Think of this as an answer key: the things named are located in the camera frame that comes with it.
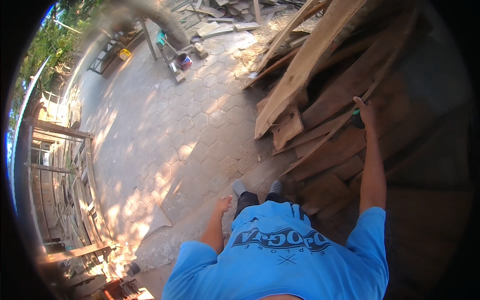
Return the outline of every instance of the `paint can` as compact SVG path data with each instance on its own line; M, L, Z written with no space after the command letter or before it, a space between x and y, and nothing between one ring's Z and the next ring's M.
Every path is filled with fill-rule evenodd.
M188 70L192 65L192 60L190 59L190 57L188 57L188 55L182 53L177 57L177 64L182 70Z
M129 263L123 266L123 270L127 272L127 275L133 277L135 274L140 272L140 267L137 263Z

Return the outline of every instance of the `wooden post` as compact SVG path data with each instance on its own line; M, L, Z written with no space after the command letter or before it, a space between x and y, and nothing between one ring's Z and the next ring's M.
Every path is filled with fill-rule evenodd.
M30 165L30 167L32 167L33 169L39 169L39 170L43 170L43 171L49 171L49 172L55 172L55 173L65 173L65 174L70 174L72 171L70 171L69 169L65 169L65 168L58 168L58 167L51 167L51 166L44 166L44 165L39 165L39 164L35 164L35 163L26 163L26 165Z
M140 17L138 17L138 19L140 20L140 24L142 25L142 29L144 30L144 35L145 35L145 38L147 40L148 47L150 48L150 52L152 52L153 59L156 61L157 58L156 58L155 50L153 49L152 40L150 39L150 35L148 34L148 30L147 30L147 26L145 25L144 17L140 16Z
M43 129L45 131L50 131L50 132L53 132L53 133L65 134L65 135L69 135L69 136L73 136L73 137L81 138L81 139L85 139L87 137L88 138L93 138L93 134L90 133L90 132L83 132L83 131L80 131L80 130L75 130L75 129L68 128L68 127L63 127L63 126L53 124L53 123L50 123L50 122L34 119L32 117L25 118L25 122L30 126L35 126L37 128Z

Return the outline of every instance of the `stack of lumber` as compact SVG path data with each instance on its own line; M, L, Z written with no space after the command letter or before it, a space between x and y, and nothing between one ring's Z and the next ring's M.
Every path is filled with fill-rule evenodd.
M261 16L273 15L287 8L287 4L279 2L291 3L293 7L304 3L302 0L194 0L193 4L188 4L178 11L196 11L214 18L222 18L227 14L247 22L255 19L261 25Z
M377 110L384 159L418 138L435 121L426 106L412 103L405 78L393 70L418 27L413 1L389 6L380 0L307 1L271 43L248 86L272 69L286 71L257 104L255 139L273 133L274 154L295 149L298 161L284 175L307 180L299 199L305 212L328 218L360 192L365 130L351 122L353 96ZM306 17L327 7L301 47L275 63L270 59ZM314 95L307 87L317 85Z

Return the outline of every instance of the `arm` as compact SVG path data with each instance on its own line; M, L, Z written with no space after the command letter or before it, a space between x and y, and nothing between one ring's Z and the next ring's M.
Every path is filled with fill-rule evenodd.
M210 216L207 229L200 242L212 246L217 254L223 251L222 217L232 207L232 196L220 198Z
M377 130L375 127L375 113L371 106L363 103L359 97L353 97L360 116L365 124L367 153L365 167L360 185L360 215L370 207L380 207L385 210L387 185L385 180L384 163L378 145Z

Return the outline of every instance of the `wooden beam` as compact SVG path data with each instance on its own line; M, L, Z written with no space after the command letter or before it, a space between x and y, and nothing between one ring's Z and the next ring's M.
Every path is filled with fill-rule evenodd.
M98 200L98 194L96 189L95 177L93 175L93 162L92 162L92 144L91 139L85 139L85 154L86 154L86 169L88 177L88 185L90 186L90 193L92 195L93 204L96 210L96 217L98 219L97 228L102 239L111 239L112 235L108 230L107 224L104 219L104 214L100 202Z
M63 127L63 126L60 126L60 125L57 125L57 124L54 124L54 123L34 119L32 117L25 118L25 123L27 123L31 126L35 126L35 127L40 128L42 130L45 130L45 131L65 134L65 135L73 136L73 137L76 137L76 138L84 139L84 138L87 138L87 137L88 138L93 138L94 137L93 133L90 133L90 132L83 132L83 131L80 131L80 130L76 130L76 129L72 129L72 128L68 128L68 127Z
M102 241L93 245L88 245L85 247L81 247L78 249L73 249L70 251L65 251L65 252L60 252L60 253L54 253L54 254L48 254L46 257L41 257L38 259L38 262L40 264L47 264L47 263L54 263L54 262L60 262L66 259L70 259L73 257L78 257L82 256L85 254L89 254L98 250L102 250L106 247L110 247L112 245L115 245L117 242L114 240L106 240Z
M398 44L397 46L395 47L395 50L393 51L392 55L389 57L389 59L387 60L387 62L385 63L385 65L380 69L379 71L379 74L377 76L377 78L375 79L375 81L373 82L373 84L369 87L369 89L365 92L365 94L363 95L362 97L362 100L365 102L368 100L368 98L372 95L372 93L376 90L376 88L378 87L378 85L383 81L384 77L386 76L386 74L388 73L388 71L390 70L390 67L392 66L392 64L395 62L395 60L397 59L398 55L400 54L400 51L402 50L403 46L405 45L409 35L410 35L410 32L413 28L413 25L415 24L415 21L417 19L417 15L418 15L418 10L417 8L415 7L413 10L412 10L412 13L411 13L411 16L410 16L410 19L409 19L409 22L405 25L405 30L402 32L402 34L400 35L399 39L398 39ZM296 166L298 166L299 164L301 164L302 162L304 162L310 155L312 155L318 148L320 148L326 141L328 141L332 135L334 135L342 126L343 124L345 124L351 117L352 113L355 111L357 107L354 106L349 112L347 112L346 114L338 117L336 120L337 120L337 125L332 129L332 131L326 136L324 137L323 140L321 140L311 151L309 151L304 157L302 157L301 159L299 159L296 163L293 163L289 168L288 170L286 170L282 175L285 175L287 174L288 172L292 171Z
M272 45L270 45L268 52L264 54L262 61L257 67L257 72L260 72L264 68L264 66L273 56L273 54L278 49L278 47L280 47L280 45L285 41L288 35L290 35L290 32L292 32L293 29L295 29L301 22L303 22L303 19L308 14L310 9L314 7L317 3L318 3L318 0L308 0L302 6L302 8L299 11L297 11L297 13L293 16L293 18L290 20L287 26L281 31L280 35L275 39Z
M379 0L333 0L310 37L302 45L255 125L261 138L304 86L314 62L328 58Z
M43 171L49 171L49 172L55 172L55 173L65 173L65 174L72 173L72 171L70 171L69 169L65 169L65 168L44 166L44 165L39 165L39 164L35 164L35 163L30 164L30 166L34 169L43 170Z
M255 8L255 19L257 20L257 24L260 26L262 25L262 17L260 15L260 6L258 4L258 0L253 0L253 6Z

